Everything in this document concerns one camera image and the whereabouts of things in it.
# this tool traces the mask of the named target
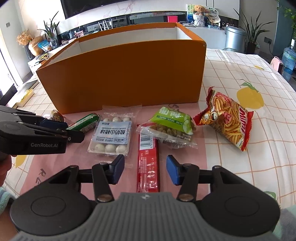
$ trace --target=television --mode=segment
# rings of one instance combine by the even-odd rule
[[[96,7],[121,1],[125,0],[61,0],[65,18],[72,17]]]

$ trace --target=blue gripper pad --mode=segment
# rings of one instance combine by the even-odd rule
[[[66,122],[58,122],[54,120],[43,120],[40,122],[39,126],[49,128],[52,130],[65,130],[68,128],[68,124]]]
[[[108,179],[109,184],[117,184],[121,174],[124,170],[124,156],[123,155],[118,155],[115,160],[109,164],[109,171],[110,171],[110,176]]]
[[[180,164],[172,155],[167,156],[166,167],[173,184],[176,186],[182,185],[180,179]]]

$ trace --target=barcode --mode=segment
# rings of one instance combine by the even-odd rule
[[[153,149],[153,137],[141,133],[140,150]]]

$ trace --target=red packaging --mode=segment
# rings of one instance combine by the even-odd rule
[[[157,140],[139,135],[137,192],[159,192]]]
[[[228,96],[209,88],[207,108],[193,118],[197,126],[210,125],[240,150],[245,151],[250,138],[254,112],[247,111]]]

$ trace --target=human hand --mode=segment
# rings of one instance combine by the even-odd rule
[[[11,156],[8,155],[7,158],[1,162],[0,164],[0,186],[4,184],[5,178],[7,176],[7,172],[11,169]]]

